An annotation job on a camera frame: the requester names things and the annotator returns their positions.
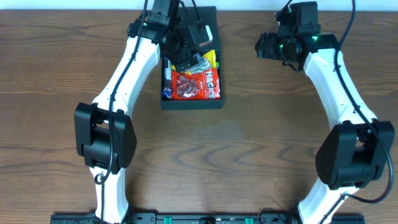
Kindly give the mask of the red Hacks candy bag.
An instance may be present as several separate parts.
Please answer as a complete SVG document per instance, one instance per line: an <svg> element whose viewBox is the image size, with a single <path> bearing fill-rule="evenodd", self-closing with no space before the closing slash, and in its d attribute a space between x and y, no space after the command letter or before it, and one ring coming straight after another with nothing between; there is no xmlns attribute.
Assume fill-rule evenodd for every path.
<svg viewBox="0 0 398 224"><path fill-rule="evenodd" d="M216 68L192 75L172 71L172 100L219 100L220 98L220 79Z"/></svg>

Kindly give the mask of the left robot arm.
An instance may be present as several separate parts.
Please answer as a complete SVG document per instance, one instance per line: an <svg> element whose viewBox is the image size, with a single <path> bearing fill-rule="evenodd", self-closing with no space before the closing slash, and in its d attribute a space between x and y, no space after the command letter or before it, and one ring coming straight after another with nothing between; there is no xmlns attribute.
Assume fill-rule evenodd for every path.
<svg viewBox="0 0 398 224"><path fill-rule="evenodd" d="M131 116L144 82L163 55L181 72L199 63L192 50L210 43L208 25L197 17L185 25L178 16L181 1L154 1L151 10L129 25L123 56L109 82L91 104L74 112L76 149L96 184L95 223L122 223L129 210L126 167L137 139Z"/></svg>

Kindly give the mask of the yellow Hacks candy bag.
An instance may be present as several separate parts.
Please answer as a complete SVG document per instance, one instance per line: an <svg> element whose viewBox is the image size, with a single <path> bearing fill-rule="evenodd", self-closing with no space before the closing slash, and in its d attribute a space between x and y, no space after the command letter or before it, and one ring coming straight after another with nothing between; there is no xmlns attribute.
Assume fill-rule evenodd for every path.
<svg viewBox="0 0 398 224"><path fill-rule="evenodd" d="M211 68L218 68L218 62L216 61L216 51L215 50L211 50L205 54L202 55L204 62L194 66L192 69L186 71L186 72L180 72L180 73L185 73L187 75L192 75L195 73L201 73L204 72L206 70L209 70Z"/></svg>

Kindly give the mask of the blue Eclipse mints tin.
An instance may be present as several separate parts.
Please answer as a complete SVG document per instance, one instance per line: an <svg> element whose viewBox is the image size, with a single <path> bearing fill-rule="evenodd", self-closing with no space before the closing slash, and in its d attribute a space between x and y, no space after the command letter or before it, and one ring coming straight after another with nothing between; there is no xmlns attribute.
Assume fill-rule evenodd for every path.
<svg viewBox="0 0 398 224"><path fill-rule="evenodd" d="M184 64L182 64L183 71L186 72L204 62L204 59L200 53L193 54L192 58L188 59Z"/></svg>

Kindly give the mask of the dark green box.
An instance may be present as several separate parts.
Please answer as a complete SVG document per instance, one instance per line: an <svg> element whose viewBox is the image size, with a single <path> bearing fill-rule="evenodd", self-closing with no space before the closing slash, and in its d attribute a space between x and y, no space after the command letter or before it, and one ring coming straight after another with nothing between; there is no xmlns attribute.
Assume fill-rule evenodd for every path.
<svg viewBox="0 0 398 224"><path fill-rule="evenodd" d="M216 7L188 7L177 18L185 49L162 57L161 108L220 109L224 99Z"/></svg>

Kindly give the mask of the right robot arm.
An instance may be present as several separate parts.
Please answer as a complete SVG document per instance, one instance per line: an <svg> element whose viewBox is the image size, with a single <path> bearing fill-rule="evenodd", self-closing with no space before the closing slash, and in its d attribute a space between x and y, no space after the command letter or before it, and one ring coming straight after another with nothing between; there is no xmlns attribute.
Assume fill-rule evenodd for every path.
<svg viewBox="0 0 398 224"><path fill-rule="evenodd" d="M261 211L261 223L364 223L355 213L338 213L343 202L388 173L387 187L374 199L384 200L392 189L390 155L395 129L380 121L357 91L344 63L343 41L321 32L315 1L288 2L275 13L276 33L263 33L256 43L259 58L280 60L311 80L325 109L330 132L320 146L317 180L294 212Z"/></svg>

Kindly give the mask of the dark blue chocolate bar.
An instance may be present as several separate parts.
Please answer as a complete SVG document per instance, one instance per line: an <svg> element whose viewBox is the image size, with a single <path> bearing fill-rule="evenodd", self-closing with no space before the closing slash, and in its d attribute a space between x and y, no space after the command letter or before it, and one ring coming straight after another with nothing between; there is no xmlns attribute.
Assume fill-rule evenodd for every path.
<svg viewBox="0 0 398 224"><path fill-rule="evenodd" d="M172 96L172 64L167 56L163 57L164 85L162 94L171 99Z"/></svg>

